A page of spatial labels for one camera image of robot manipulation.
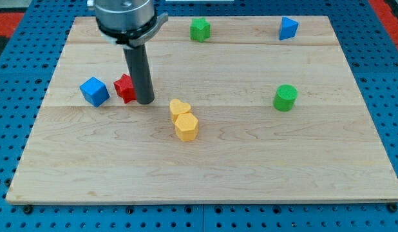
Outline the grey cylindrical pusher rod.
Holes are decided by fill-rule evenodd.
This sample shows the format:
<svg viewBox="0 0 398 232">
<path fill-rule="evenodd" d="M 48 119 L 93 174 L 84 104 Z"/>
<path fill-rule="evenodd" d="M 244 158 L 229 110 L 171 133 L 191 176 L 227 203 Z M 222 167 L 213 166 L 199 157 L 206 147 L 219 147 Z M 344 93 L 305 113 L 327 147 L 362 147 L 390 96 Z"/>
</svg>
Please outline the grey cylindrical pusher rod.
<svg viewBox="0 0 398 232">
<path fill-rule="evenodd" d="M 137 102 L 150 104 L 155 99 L 146 46 L 143 44 L 134 49 L 124 49 L 124 55 L 132 78 Z"/>
</svg>

